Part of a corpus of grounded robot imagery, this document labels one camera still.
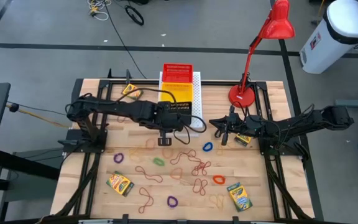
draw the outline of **wooden tabletop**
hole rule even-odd
[[[98,83],[98,79],[85,79],[81,95],[92,93],[96,96]],[[156,88],[153,85],[139,86]],[[274,120],[289,118],[290,109],[283,82],[267,82],[267,87]],[[124,85],[114,85],[111,99],[119,98],[123,89]],[[273,220],[265,161],[260,155],[257,139],[253,139],[247,147],[244,147],[234,142],[234,134],[231,134],[227,146],[222,147],[221,139],[214,137],[216,129],[208,123],[209,119],[222,118],[228,114],[229,89],[230,86],[202,87],[203,119],[207,122],[208,128],[198,137],[192,137],[187,146],[172,139],[172,146],[158,147],[156,144],[158,131],[139,127],[129,119],[122,122],[123,118],[109,115],[108,140],[106,151],[101,156],[99,164],[91,218],[122,218],[123,214],[129,214],[129,218],[139,219],[232,220],[233,216],[238,216],[240,220]],[[146,91],[141,100],[157,101],[157,95],[158,93]],[[266,115],[262,93],[260,96],[262,111]],[[239,109],[236,109],[236,112],[242,116]],[[256,114],[255,105],[250,107],[250,112]],[[202,147],[209,141],[213,143],[214,148],[212,151],[204,152]],[[176,158],[179,152],[188,152],[190,149],[194,149],[197,157],[203,162],[211,162],[211,167],[205,168],[206,175],[193,176],[191,171],[198,164],[189,161],[185,156],[181,157],[178,164],[171,165],[170,161]],[[116,164],[113,157],[119,152],[124,154],[124,160],[121,164]],[[163,159],[165,166],[156,166],[152,162],[155,157]],[[66,159],[60,172],[51,214],[58,212],[76,190],[83,158],[83,153],[72,153]],[[302,162],[296,156],[282,156],[282,164],[288,191],[305,213],[313,217]],[[136,166],[142,166],[149,175],[161,175],[163,181],[158,183],[146,179],[142,173],[135,171]],[[174,169],[176,170],[172,178],[170,174]],[[127,197],[119,195],[106,184],[114,171],[119,171],[135,183]],[[213,175],[224,175],[226,183],[215,184],[212,180]],[[204,188],[206,192],[204,196],[193,192],[193,184],[197,178],[208,181]],[[243,212],[236,211],[226,190],[227,186],[236,182],[243,184],[253,203],[250,209]],[[154,204],[146,207],[144,213],[138,212],[139,207],[148,201],[147,197],[140,195],[141,187],[147,189],[154,199]],[[281,194],[277,188],[276,192],[280,214],[284,217]],[[84,195],[87,194],[88,188],[85,189]],[[175,208],[167,206],[167,198],[170,195],[178,199],[178,206]],[[86,197],[83,197],[80,213],[85,212],[85,203]]]

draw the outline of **crayola crayon box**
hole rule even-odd
[[[252,202],[249,200],[248,194],[240,182],[227,187],[227,191],[233,199],[238,212],[244,211],[252,206]]]
[[[134,187],[134,183],[132,183],[128,178],[124,177],[118,171],[115,171],[112,176],[107,180],[107,185],[109,185],[112,189],[114,189],[119,194],[126,197],[131,189]]]

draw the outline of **white container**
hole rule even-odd
[[[358,43],[358,2],[331,3],[300,51],[303,70],[320,74]]]

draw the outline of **gray floor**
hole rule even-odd
[[[286,44],[288,50],[299,51],[314,29],[310,21],[316,19],[318,5],[310,6],[307,0],[290,2],[296,38]],[[0,10],[4,3],[0,0]],[[263,24],[270,3],[153,0],[136,8],[145,17],[143,27],[131,22],[115,4],[109,6],[127,45],[247,49]],[[108,21],[92,19],[87,12],[85,1],[13,0],[0,21],[0,43],[121,45]],[[277,40],[264,40],[258,49],[280,50],[280,46]],[[132,54],[149,78],[157,78],[163,63],[178,62],[192,63],[204,79],[239,79],[246,59],[244,54]],[[316,108],[332,105],[338,98],[358,99],[358,59],[340,59],[321,75],[305,73],[298,57],[290,57],[290,63],[302,109],[311,103]],[[123,75],[128,68],[134,77],[140,77],[123,51],[0,49],[0,82],[11,83],[9,100],[51,110],[63,111],[76,78],[105,77],[109,68],[114,75]],[[253,80],[284,81],[290,98],[281,56],[255,55],[250,72]],[[308,138],[325,220],[358,223],[358,110],[349,112],[356,123],[348,130],[318,131]],[[59,115],[38,114],[69,124]],[[58,147],[57,139],[64,138],[65,133],[62,128],[6,111],[0,128],[0,149],[13,152]],[[12,203],[7,220],[41,217],[48,213],[51,203],[52,199]]]

